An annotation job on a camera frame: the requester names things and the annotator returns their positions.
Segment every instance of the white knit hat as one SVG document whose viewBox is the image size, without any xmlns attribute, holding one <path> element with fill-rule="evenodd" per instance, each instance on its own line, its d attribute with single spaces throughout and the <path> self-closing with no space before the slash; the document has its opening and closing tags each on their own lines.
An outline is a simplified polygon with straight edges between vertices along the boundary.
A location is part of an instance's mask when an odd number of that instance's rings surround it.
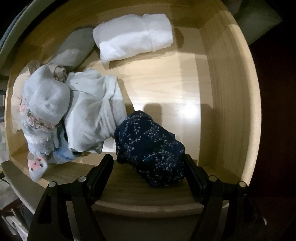
<svg viewBox="0 0 296 241">
<path fill-rule="evenodd" d="M 69 107 L 70 89 L 57 81 L 49 67 L 43 65 L 26 81 L 22 97 L 32 114 L 56 125 Z"/>
</svg>

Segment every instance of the dark floor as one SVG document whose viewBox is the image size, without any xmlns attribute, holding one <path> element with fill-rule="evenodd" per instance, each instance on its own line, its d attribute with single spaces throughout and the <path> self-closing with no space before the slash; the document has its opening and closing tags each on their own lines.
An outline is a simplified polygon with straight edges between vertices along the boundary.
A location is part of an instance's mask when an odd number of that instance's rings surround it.
<svg viewBox="0 0 296 241">
<path fill-rule="evenodd" d="M 290 33 L 291 26 L 282 23 L 250 46 L 262 105 L 250 189 L 267 220 L 270 240 L 279 240 L 296 213 L 296 51 Z"/>
</svg>

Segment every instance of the blue cloth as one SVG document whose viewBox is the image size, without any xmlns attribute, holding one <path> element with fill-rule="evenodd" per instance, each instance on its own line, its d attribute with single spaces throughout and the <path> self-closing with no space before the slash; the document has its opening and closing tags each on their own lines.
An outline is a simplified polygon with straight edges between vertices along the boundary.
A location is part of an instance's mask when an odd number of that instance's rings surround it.
<svg viewBox="0 0 296 241">
<path fill-rule="evenodd" d="M 117 162 L 133 166 L 150 186 L 184 178 L 184 145 L 143 111 L 130 114 L 114 134 Z"/>
<path fill-rule="evenodd" d="M 65 138 L 65 129 L 63 125 L 57 128 L 57 136 L 59 140 L 59 147 L 52 152 L 52 157 L 48 163 L 63 164 L 68 161 L 74 160 L 77 156 L 68 148 L 68 142 Z"/>
</svg>

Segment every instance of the navy blue floral cloth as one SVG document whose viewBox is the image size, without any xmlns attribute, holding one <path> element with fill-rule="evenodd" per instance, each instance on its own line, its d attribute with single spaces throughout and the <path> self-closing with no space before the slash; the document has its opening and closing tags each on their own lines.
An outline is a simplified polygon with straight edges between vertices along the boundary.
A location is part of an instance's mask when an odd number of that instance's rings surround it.
<svg viewBox="0 0 296 241">
<path fill-rule="evenodd" d="M 150 186 L 184 178 L 184 145 L 143 111 L 130 114 L 115 130 L 117 162 L 128 163 Z"/>
</svg>

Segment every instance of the silver screw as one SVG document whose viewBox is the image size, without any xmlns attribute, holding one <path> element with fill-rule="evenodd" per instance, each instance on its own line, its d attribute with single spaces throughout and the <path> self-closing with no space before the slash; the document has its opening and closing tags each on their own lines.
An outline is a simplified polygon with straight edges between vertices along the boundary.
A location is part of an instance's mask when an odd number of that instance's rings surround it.
<svg viewBox="0 0 296 241">
<path fill-rule="evenodd" d="M 209 180 L 211 182 L 215 182 L 215 181 L 217 181 L 217 178 L 215 176 L 209 176 Z"/>
<path fill-rule="evenodd" d="M 55 186 L 55 182 L 50 182 L 50 183 L 48 184 L 48 186 L 49 186 L 50 188 L 53 188 L 53 187 Z"/>
<path fill-rule="evenodd" d="M 242 188 L 245 188 L 247 186 L 247 184 L 243 181 L 239 182 L 239 185 L 242 187 Z"/>
<path fill-rule="evenodd" d="M 81 176 L 81 177 L 78 178 L 78 181 L 81 182 L 81 183 L 84 182 L 85 180 L 86 180 L 85 176 Z"/>
</svg>

